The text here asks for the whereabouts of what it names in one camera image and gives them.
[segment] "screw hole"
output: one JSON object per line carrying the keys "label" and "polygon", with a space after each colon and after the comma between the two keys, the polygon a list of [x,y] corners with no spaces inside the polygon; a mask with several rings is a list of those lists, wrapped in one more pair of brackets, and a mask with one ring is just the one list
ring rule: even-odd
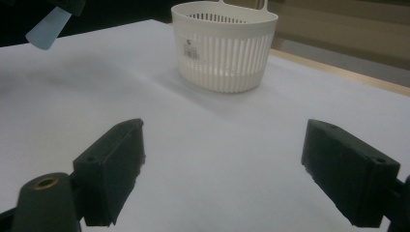
{"label": "screw hole", "polygon": [[55,186],[58,183],[58,179],[55,177],[47,177],[45,179],[40,180],[34,186],[35,190],[43,190],[48,189],[52,186]]}

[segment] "basket slot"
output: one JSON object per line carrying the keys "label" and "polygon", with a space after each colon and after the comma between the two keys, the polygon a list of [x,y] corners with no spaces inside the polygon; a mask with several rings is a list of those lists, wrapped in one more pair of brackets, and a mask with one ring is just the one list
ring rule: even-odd
{"label": "basket slot", "polygon": [[201,39],[197,34],[191,34],[187,38],[203,43],[203,53],[198,54],[197,59],[182,54],[181,58],[187,60],[191,67],[201,64],[208,75],[233,77],[258,73],[264,68],[264,57],[269,52],[272,35],[249,39],[204,36]]}
{"label": "basket slot", "polygon": [[227,22],[227,23],[247,23],[244,20],[228,17],[220,14],[209,14],[209,13],[201,13],[201,14],[190,14],[187,15],[188,17],[201,19],[206,21],[214,21],[214,22]]}

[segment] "white basket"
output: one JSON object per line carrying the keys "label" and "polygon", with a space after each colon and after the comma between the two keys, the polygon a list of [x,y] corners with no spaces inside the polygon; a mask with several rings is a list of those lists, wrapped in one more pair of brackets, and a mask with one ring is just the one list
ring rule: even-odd
{"label": "white basket", "polygon": [[202,88],[238,93],[256,87],[265,72],[278,16],[219,2],[171,9],[181,75]]}

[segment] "white table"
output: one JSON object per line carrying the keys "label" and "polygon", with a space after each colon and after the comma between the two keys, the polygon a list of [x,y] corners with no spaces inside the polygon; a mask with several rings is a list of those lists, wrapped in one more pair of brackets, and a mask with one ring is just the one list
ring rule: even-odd
{"label": "white table", "polygon": [[410,99],[271,55],[256,89],[218,94],[177,70],[172,27],[144,21],[0,48],[0,211],[117,123],[142,118],[146,164],[116,226],[83,231],[329,232],[352,227],[301,165],[308,119],[410,174]]}

